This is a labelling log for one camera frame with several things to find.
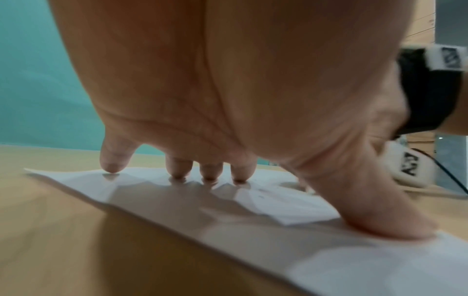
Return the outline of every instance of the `wire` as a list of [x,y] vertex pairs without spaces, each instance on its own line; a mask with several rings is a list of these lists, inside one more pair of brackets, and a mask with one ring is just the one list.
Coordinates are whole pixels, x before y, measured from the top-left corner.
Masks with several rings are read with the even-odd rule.
[[427,154],[426,152],[422,151],[422,150],[419,150],[419,149],[416,149],[416,148],[412,148],[414,151],[417,151],[419,153],[422,153],[424,154],[425,156],[431,158],[435,164],[437,164],[437,166],[442,170],[444,171],[444,173],[446,173],[450,179],[452,179],[455,183],[457,183],[458,186],[460,186],[460,188],[468,195],[468,189],[466,188],[465,185],[463,185],[460,180],[457,179],[457,177],[455,177],[443,164],[441,164],[439,161],[437,161],[435,158],[433,158],[432,156],[430,156],[429,154]]

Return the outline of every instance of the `tabletop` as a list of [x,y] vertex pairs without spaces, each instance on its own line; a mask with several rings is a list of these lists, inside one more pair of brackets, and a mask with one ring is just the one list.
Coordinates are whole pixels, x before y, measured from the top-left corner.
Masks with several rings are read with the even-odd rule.
[[[0,146],[0,295],[305,295],[23,170],[93,170],[98,157],[94,151]],[[164,167],[164,157],[135,155],[130,166]],[[468,200],[436,187],[405,189],[443,230],[468,240]]]

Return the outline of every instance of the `sheet of paper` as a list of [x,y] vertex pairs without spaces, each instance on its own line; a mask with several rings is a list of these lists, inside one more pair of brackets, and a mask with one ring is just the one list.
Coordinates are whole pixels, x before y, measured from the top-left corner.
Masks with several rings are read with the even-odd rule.
[[257,170],[235,185],[225,167],[213,185],[196,168],[185,182],[152,168],[28,171],[319,295],[468,295],[468,243],[442,232],[430,242],[362,234],[321,197],[294,189],[289,173]]

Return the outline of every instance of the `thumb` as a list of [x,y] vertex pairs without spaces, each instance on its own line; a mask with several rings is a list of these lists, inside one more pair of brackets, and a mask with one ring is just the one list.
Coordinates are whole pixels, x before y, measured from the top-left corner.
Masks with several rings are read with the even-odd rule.
[[313,159],[297,173],[351,225],[395,238],[432,236],[436,223],[415,208],[379,164],[370,143],[362,142],[354,149],[335,149],[329,159]]
[[128,165],[139,146],[139,143],[128,140],[106,128],[99,156],[101,168],[109,173],[120,172]]

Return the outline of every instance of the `turquoise background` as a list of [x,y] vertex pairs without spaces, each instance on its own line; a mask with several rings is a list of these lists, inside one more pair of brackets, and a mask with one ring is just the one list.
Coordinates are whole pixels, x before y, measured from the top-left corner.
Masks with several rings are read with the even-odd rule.
[[0,143],[99,150],[103,137],[47,1],[0,0]]

